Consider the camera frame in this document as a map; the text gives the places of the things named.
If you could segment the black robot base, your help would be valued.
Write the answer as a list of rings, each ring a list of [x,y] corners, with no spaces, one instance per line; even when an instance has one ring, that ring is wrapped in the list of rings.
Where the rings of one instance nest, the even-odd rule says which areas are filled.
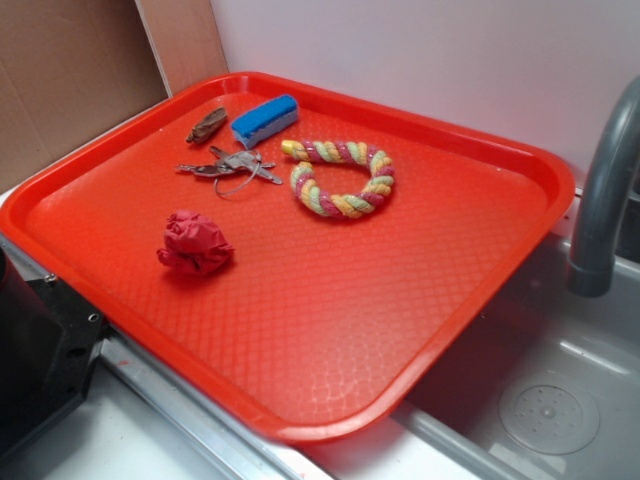
[[[1,460],[87,397],[104,316],[61,279],[26,280],[1,254]]]

